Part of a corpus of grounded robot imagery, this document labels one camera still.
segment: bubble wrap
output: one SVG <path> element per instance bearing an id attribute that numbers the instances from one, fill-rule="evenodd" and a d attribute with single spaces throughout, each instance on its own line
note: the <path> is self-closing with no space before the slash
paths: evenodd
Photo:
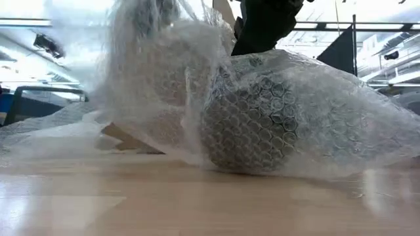
<path id="1" fill-rule="evenodd" d="M 308 178 L 420 154 L 420 118 L 353 75 L 284 50 L 230 57 L 219 13 L 152 2 L 117 1 L 90 94 L 133 137 L 210 170 Z"/>
<path id="2" fill-rule="evenodd" d="M 30 118 L 2 127 L 0 128 L 0 157 L 6 156 L 10 152 L 10 147 L 19 148 L 21 141 L 29 137 L 31 133 L 82 122 L 83 116 L 94 110 L 95 107 L 92 104 L 75 103 L 46 117 Z"/>

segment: metal pole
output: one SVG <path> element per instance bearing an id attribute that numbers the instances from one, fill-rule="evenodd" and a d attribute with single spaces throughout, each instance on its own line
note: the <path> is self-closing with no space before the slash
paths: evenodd
<path id="1" fill-rule="evenodd" d="M 357 35 L 356 35 L 356 14 L 353 14 L 353 66 L 354 75 L 358 76 L 357 72 Z"/>

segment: plastic wrap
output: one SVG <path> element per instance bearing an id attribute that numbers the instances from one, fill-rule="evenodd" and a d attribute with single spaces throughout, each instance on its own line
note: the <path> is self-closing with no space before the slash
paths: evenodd
<path id="1" fill-rule="evenodd" d="M 420 154 L 420 118 L 353 75 L 284 50 L 230 57 L 217 12 L 169 3 L 118 1 L 111 15 L 93 98 L 125 132 L 246 174 L 329 178 Z"/>
<path id="2" fill-rule="evenodd" d="M 101 134 L 107 120 L 90 104 L 72 104 L 47 117 L 14 123 L 0 128 L 0 157 L 4 161 L 108 153 L 121 141 Z"/>
<path id="3" fill-rule="evenodd" d="M 62 47 L 65 57 L 58 62 L 69 69 L 86 92 L 93 92 L 103 77 L 104 45 L 113 0 L 44 0 L 45 14 L 53 29 L 44 31 Z"/>

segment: ceiling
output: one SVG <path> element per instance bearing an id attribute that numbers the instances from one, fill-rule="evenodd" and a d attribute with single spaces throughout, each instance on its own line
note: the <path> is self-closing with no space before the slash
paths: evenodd
<path id="1" fill-rule="evenodd" d="M 187 0 L 193 9 L 201 9 L 201 3 L 197 0 Z M 297 16 L 298 21 L 329 21 L 351 22 L 352 15 L 357 14 L 359 22 L 420 22 L 420 1 L 406 0 L 315 0 L 313 3 L 305 3 Z M 33 18 L 53 19 L 56 26 L 60 23 L 65 28 L 1 28 L 0 36 L 6 37 L 2 41 L 0 37 L 0 51 L 9 48 L 18 51 L 17 62 L 12 62 L 20 73 L 14 76 L 15 81 L 55 81 L 58 75 L 64 75 L 65 81 L 74 83 L 82 77 L 89 77 L 92 72 L 95 58 L 101 53 L 99 38 L 103 37 L 103 29 L 89 27 L 86 30 L 80 26 L 91 26 L 103 23 L 106 13 L 109 11 L 114 0 L 0 0 L 0 18 Z M 205 4 L 211 5 L 212 0 L 205 0 Z M 239 3 L 230 2 L 234 16 L 240 15 Z M 67 46 L 67 57 L 55 61 L 63 65 L 51 63 L 51 57 L 32 46 L 36 33 L 44 33 Z M 279 47 L 286 47 L 307 56 L 317 56 L 328 47 L 339 35 L 339 32 L 292 32 L 282 39 Z M 363 42 L 373 33 L 359 33 L 358 45 L 362 48 Z M 382 39 L 389 33 L 379 34 Z M 14 41 L 18 46 L 11 49 L 10 42 Z M 0 62 L 0 66 L 11 64 L 10 60 Z"/>

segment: table surface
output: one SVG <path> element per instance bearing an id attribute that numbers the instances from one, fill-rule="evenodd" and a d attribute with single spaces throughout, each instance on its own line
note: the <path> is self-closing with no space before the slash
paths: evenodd
<path id="1" fill-rule="evenodd" d="M 3 161 L 0 235 L 418 235 L 420 159 L 329 182 L 160 155 Z"/>

